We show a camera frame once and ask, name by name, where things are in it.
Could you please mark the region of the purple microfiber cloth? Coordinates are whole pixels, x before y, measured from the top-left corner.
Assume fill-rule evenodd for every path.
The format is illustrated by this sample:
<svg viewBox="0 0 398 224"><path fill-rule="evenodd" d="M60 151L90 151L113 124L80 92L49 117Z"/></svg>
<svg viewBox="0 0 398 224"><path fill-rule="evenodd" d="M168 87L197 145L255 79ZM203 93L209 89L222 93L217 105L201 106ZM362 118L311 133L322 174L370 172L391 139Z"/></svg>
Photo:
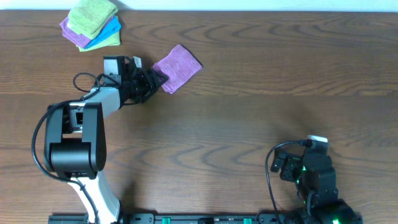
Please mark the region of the purple microfiber cloth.
<svg viewBox="0 0 398 224"><path fill-rule="evenodd" d="M168 56L152 66L152 69L168 78L162 88L170 94L175 93L202 68L202 64L182 45L176 45Z"/></svg>

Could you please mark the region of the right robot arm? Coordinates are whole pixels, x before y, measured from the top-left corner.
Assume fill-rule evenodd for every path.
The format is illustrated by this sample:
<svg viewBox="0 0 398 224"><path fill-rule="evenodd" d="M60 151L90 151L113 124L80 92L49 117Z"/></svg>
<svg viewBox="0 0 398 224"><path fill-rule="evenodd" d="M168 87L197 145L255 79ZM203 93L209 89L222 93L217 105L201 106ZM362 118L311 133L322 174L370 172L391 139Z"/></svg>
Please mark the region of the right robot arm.
<svg viewBox="0 0 398 224"><path fill-rule="evenodd" d="M322 153L294 155L278 149L271 165L282 180L293 182L304 207L285 214L282 223L359 224L361 215L338 196L331 157Z"/></svg>

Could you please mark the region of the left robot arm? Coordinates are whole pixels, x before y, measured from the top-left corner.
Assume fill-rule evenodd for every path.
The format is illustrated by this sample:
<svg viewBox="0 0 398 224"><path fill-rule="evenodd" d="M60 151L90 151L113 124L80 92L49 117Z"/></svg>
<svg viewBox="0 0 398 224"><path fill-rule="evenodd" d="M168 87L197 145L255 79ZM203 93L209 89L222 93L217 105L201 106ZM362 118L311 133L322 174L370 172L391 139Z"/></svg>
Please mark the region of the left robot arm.
<svg viewBox="0 0 398 224"><path fill-rule="evenodd" d="M45 115L45 168L78 194L87 214L82 223L128 223L104 173L104 119L123 106L147 101L167 75L142 68L139 57L105 56L104 72L85 96L49 106Z"/></svg>

